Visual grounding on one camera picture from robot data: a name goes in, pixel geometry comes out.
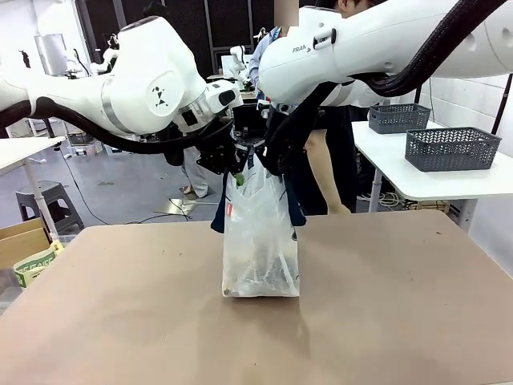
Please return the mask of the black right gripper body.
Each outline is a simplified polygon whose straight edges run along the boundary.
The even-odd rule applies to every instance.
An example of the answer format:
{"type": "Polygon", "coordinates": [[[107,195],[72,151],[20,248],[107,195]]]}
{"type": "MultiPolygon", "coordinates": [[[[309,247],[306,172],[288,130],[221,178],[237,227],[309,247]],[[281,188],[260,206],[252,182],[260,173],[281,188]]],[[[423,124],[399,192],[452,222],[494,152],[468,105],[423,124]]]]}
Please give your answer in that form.
{"type": "Polygon", "coordinates": [[[262,154],[262,164],[274,176],[280,176],[284,167],[281,161],[288,151],[287,140],[271,140],[265,141],[265,150],[262,154]]]}

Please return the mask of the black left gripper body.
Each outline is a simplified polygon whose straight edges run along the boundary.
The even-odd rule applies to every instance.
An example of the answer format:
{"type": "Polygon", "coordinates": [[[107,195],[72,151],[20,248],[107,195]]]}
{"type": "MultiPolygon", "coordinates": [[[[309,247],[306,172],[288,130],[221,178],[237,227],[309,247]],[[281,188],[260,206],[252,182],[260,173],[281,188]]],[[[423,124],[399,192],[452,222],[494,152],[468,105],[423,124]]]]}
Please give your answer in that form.
{"type": "Polygon", "coordinates": [[[235,143],[232,137],[233,120],[216,119],[200,130],[196,149],[197,163],[217,175],[229,170],[235,160],[235,143]]]}

